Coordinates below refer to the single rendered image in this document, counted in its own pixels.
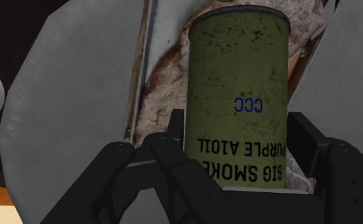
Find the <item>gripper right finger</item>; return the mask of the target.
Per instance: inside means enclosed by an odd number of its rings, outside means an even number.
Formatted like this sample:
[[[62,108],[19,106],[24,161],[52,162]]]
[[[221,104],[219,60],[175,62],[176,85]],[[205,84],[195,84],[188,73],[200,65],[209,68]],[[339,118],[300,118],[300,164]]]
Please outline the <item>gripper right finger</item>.
[[[324,224],[363,224],[363,154],[324,136],[301,112],[287,116],[287,148],[324,196]]]

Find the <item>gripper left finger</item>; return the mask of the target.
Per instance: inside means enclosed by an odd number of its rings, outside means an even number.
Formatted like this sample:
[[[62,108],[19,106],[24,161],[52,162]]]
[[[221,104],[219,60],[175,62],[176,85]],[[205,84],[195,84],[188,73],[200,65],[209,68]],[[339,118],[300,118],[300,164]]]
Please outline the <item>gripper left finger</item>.
[[[184,112],[143,145],[106,145],[40,224],[120,224],[139,191],[153,188],[169,224],[251,224],[182,150]]]

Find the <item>olive green canister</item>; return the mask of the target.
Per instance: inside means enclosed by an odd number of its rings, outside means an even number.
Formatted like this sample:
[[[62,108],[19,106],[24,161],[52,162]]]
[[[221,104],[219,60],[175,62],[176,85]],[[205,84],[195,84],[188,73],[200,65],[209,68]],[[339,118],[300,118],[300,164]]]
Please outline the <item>olive green canister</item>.
[[[286,187],[289,34],[288,18],[265,6],[192,23],[184,151],[220,186]]]

